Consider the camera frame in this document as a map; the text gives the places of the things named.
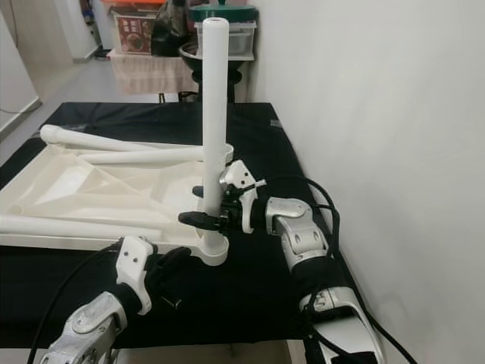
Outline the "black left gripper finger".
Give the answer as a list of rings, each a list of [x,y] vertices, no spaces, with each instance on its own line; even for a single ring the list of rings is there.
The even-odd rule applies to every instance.
[[[189,247],[176,247],[170,252],[160,254],[155,260],[155,276],[164,277],[173,274],[180,264],[187,258],[192,257],[192,250]]]

